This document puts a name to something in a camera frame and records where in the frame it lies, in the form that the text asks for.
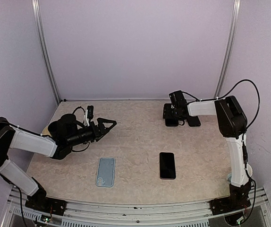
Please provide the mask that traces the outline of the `light blue phone case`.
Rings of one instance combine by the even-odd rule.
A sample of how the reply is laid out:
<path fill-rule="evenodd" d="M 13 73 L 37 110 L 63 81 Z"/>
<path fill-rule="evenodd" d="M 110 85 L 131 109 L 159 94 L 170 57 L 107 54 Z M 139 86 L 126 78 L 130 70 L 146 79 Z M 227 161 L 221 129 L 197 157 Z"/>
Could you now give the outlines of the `light blue phone case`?
<path fill-rule="evenodd" d="M 98 187 L 111 188 L 115 179 L 115 159 L 112 157 L 101 157 L 98 163 L 96 185 Z"/>

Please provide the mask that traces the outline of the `black phone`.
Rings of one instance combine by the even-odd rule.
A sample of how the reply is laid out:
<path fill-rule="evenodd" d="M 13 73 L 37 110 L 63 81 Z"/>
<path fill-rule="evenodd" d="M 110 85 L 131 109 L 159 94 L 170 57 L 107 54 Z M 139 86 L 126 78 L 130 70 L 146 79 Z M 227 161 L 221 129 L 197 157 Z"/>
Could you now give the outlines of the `black phone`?
<path fill-rule="evenodd" d="M 175 157 L 173 153 L 161 152 L 160 155 L 160 178 L 176 179 Z"/>

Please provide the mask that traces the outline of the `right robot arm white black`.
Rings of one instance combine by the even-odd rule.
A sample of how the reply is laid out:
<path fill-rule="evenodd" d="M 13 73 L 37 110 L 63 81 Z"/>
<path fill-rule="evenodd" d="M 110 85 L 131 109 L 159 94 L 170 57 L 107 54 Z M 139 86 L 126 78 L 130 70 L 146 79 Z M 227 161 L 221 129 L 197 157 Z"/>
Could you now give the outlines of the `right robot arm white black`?
<path fill-rule="evenodd" d="M 170 93 L 169 97 L 171 102 L 163 107 L 163 119 L 168 127 L 176 127 L 179 122 L 199 127 L 199 116 L 216 116 L 220 133 L 227 142 L 231 161 L 230 195 L 226 199 L 226 206 L 230 210 L 236 210 L 248 198 L 253 173 L 246 150 L 247 117 L 239 102 L 234 96 L 228 96 L 188 103 L 181 90 Z"/>

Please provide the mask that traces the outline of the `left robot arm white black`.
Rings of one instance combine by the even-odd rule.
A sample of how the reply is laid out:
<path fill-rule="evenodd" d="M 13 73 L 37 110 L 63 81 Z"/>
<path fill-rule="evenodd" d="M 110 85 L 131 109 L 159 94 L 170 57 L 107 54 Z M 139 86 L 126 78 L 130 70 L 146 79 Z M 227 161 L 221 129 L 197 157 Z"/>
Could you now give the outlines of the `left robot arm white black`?
<path fill-rule="evenodd" d="M 48 135 L 41 135 L 22 129 L 0 117 L 0 175 L 22 190 L 40 210 L 51 205 L 46 191 L 32 177 L 8 157 L 9 149 L 19 149 L 62 160 L 72 153 L 73 147 L 90 142 L 98 142 L 112 128 L 115 120 L 97 118 L 97 123 L 88 117 L 85 123 L 68 113 L 48 126 Z"/>

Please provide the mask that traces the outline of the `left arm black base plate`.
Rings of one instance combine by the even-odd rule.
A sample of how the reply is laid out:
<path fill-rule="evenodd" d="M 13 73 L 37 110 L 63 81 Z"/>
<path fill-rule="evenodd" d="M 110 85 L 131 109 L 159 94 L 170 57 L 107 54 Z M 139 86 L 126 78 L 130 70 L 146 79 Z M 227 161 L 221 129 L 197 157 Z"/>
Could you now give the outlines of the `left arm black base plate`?
<path fill-rule="evenodd" d="M 28 198 L 25 202 L 27 208 L 32 208 L 37 211 L 49 213 L 52 215 L 63 216 L 67 202 L 65 200 L 45 197 L 43 199 Z"/>

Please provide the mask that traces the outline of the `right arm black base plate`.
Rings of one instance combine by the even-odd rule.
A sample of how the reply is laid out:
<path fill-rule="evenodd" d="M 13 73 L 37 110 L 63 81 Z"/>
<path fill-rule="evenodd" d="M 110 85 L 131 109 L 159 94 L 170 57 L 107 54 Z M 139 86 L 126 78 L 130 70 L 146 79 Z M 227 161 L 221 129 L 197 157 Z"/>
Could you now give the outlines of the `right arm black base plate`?
<path fill-rule="evenodd" d="M 245 207 L 250 206 L 251 202 L 249 199 L 243 199 L 241 201 L 232 202 L 232 200 L 229 197 L 224 197 L 210 201 L 210 207 L 213 215 L 219 215 L 236 210 L 241 210 L 244 209 Z"/>

